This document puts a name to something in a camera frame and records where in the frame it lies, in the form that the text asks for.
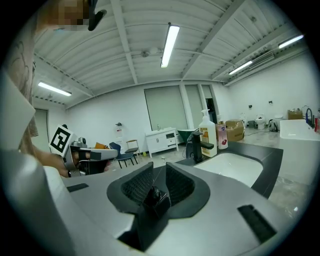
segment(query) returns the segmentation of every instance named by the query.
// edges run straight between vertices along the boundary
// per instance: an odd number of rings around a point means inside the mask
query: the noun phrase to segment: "floor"
[[[246,128],[244,139],[240,143],[254,144],[264,147],[279,147],[279,133],[269,132],[269,130],[257,130],[254,128]],[[154,168],[164,166],[166,162],[178,162],[185,159],[186,147],[180,145],[179,151],[170,149],[163,152],[153,153],[152,158],[149,154],[147,156],[136,157],[139,163],[153,162]],[[127,160],[127,165],[131,166],[130,160]],[[109,166],[109,170],[115,171],[120,169],[118,161],[114,161]],[[300,184],[286,178],[278,177],[269,200],[280,209],[290,219],[294,219],[302,212],[308,198],[311,188],[308,185]]]
[[[184,145],[180,145],[178,148],[179,148],[179,151],[173,148],[163,152],[153,153],[152,158],[150,158],[149,154],[147,154],[146,156],[143,156],[143,155],[138,157],[136,156],[135,158],[137,159],[138,163],[153,162],[153,167],[157,168],[157,167],[164,166],[166,162],[175,163],[185,159],[186,152],[184,152],[184,150],[186,149],[186,147]],[[128,166],[132,166],[132,163],[130,160],[127,160],[126,164]],[[122,168],[126,167],[124,162],[121,162],[121,165],[122,165]],[[118,161],[112,162],[111,165],[109,166],[109,170],[118,170],[118,169],[120,169],[120,165]]]

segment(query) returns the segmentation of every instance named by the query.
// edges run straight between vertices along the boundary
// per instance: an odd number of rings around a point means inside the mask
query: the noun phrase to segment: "gray countertop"
[[[228,142],[228,148],[223,150],[218,149],[217,152],[218,154],[226,152],[234,153],[260,162],[263,166],[263,170],[251,188],[265,198],[269,198],[276,184],[281,167],[284,152],[282,149],[230,141]],[[193,158],[184,159],[177,163],[186,166],[194,166],[198,164]],[[155,173],[159,172],[160,169],[160,167],[155,168]]]

